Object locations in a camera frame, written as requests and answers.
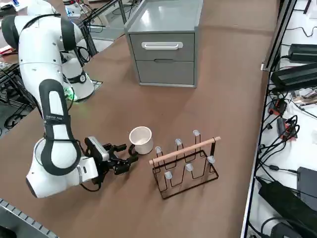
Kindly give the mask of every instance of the brown table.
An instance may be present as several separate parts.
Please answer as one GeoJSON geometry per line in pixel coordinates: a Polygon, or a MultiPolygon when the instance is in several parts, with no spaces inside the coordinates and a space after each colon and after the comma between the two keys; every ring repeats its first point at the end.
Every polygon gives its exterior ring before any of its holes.
{"type": "Polygon", "coordinates": [[[193,129],[203,139],[221,136],[218,180],[162,200],[148,163],[153,151],[130,173],[109,173],[99,192],[77,186],[36,199],[25,183],[43,135],[33,111],[0,141],[0,197],[62,238],[239,237],[264,103],[260,65],[276,2],[236,2],[205,2],[197,89],[139,86],[123,36],[85,66],[104,84],[70,110],[74,136],[82,141],[94,135],[101,143],[128,143],[129,131],[144,125],[167,153],[176,138],[193,144],[193,129]]]}

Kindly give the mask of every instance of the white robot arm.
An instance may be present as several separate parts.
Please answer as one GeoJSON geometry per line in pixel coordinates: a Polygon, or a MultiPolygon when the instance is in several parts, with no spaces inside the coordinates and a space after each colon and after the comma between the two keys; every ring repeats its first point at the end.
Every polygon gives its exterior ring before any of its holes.
{"type": "Polygon", "coordinates": [[[2,20],[5,40],[18,49],[24,86],[38,103],[45,135],[35,145],[26,182],[35,197],[47,197],[91,180],[99,188],[106,173],[129,170],[137,155],[122,160],[115,151],[126,145],[102,146],[94,137],[85,138],[86,155],[74,138],[63,90],[60,51],[71,51],[81,31],[59,14],[7,16],[2,20]]]}

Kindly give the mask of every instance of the mug drying rack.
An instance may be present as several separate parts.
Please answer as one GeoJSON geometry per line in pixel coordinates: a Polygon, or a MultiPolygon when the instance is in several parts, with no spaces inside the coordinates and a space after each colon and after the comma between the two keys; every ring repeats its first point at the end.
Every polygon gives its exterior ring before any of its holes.
{"type": "Polygon", "coordinates": [[[180,139],[176,139],[176,151],[167,155],[162,149],[155,148],[157,157],[149,161],[153,166],[153,175],[163,199],[170,198],[204,183],[216,180],[219,174],[213,166],[214,150],[220,137],[201,141],[201,134],[194,130],[195,144],[184,147],[180,139]],[[209,155],[202,147],[211,145],[209,155]]]}

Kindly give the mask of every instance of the gray cabinet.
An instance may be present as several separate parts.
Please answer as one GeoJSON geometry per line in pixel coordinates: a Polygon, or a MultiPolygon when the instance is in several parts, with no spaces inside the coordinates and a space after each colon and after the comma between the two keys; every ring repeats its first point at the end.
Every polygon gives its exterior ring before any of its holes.
{"type": "Polygon", "coordinates": [[[141,85],[197,86],[203,0],[143,0],[124,25],[141,85]]]}

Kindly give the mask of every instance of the electronic device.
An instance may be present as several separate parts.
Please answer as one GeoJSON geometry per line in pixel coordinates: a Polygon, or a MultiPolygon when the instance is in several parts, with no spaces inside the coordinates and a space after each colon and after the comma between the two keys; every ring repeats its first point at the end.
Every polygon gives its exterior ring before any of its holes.
{"type": "MultiPolygon", "coordinates": [[[[317,197],[317,171],[299,167],[297,170],[297,190],[317,197]]],[[[299,193],[299,198],[310,208],[317,211],[317,199],[303,193],[299,193]]]]}
{"type": "Polygon", "coordinates": [[[287,103],[283,99],[274,98],[268,108],[268,113],[274,115],[283,115],[287,107],[287,103]]]}
{"type": "Polygon", "coordinates": [[[270,238],[302,238],[302,236],[289,225],[278,223],[272,228],[270,238]]]}
{"type": "Polygon", "coordinates": [[[288,55],[291,62],[317,62],[317,45],[291,44],[288,55]]]}
{"type": "Polygon", "coordinates": [[[278,118],[277,121],[277,134],[281,139],[288,138],[293,135],[288,141],[296,140],[296,122],[292,119],[278,118]]]}
{"type": "MultiPolygon", "coordinates": [[[[301,201],[294,193],[280,182],[265,182],[257,177],[261,184],[259,195],[283,218],[290,219],[317,233],[317,212],[301,201]]],[[[294,230],[305,238],[316,238],[306,229],[291,224],[294,230]]]]}
{"type": "Polygon", "coordinates": [[[271,76],[273,91],[287,92],[317,86],[317,63],[275,71],[271,76]]]}

